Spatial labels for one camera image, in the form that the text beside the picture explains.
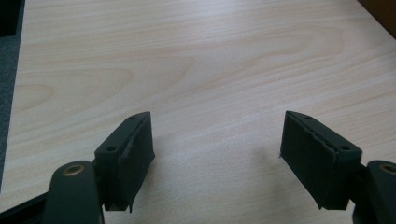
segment gray carpet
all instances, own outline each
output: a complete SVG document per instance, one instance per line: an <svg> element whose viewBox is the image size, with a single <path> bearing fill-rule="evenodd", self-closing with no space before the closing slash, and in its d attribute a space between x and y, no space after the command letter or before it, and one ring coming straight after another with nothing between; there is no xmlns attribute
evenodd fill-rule
<svg viewBox="0 0 396 224"><path fill-rule="evenodd" d="M0 37L0 189L3 180L15 75L20 53L23 10L24 0L21 1L17 34Z"/></svg>

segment wooden table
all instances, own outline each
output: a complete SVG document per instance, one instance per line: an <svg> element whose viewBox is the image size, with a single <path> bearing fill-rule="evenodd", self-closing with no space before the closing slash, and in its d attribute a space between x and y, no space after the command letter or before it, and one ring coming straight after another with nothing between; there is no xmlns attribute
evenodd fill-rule
<svg viewBox="0 0 396 224"><path fill-rule="evenodd" d="M106 223L351 223L278 157L284 114L395 162L396 41L356 1L26 1L1 211L148 110L157 157Z"/></svg>

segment wood grain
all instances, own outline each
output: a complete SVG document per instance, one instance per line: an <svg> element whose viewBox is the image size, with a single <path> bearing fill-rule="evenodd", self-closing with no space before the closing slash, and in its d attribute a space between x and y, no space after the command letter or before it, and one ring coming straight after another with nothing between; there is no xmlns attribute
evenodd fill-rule
<svg viewBox="0 0 396 224"><path fill-rule="evenodd" d="M351 223L278 157L284 113L396 161L395 71L354 1L27 1L0 210L149 110L157 157L106 223Z"/></svg>

